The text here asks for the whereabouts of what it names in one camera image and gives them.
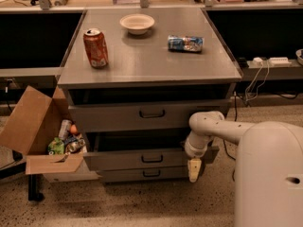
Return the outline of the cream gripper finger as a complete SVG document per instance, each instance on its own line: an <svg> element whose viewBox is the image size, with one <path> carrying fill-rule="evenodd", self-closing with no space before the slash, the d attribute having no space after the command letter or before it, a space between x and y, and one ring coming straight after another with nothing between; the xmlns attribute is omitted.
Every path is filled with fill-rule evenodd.
<svg viewBox="0 0 303 227"><path fill-rule="evenodd" d="M189 181L191 183L196 183L197 180L199 179L199 174L200 174L199 171L189 171L189 173L188 173Z"/></svg>

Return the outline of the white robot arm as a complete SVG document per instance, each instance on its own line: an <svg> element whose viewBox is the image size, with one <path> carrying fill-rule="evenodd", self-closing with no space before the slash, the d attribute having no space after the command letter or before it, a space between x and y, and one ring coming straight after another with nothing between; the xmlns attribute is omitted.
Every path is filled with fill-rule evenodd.
<svg viewBox="0 0 303 227"><path fill-rule="evenodd" d="M303 128L228 121L220 112L195 113L189 126L185 152L193 183L213 138L238 146L234 227L303 227Z"/></svg>

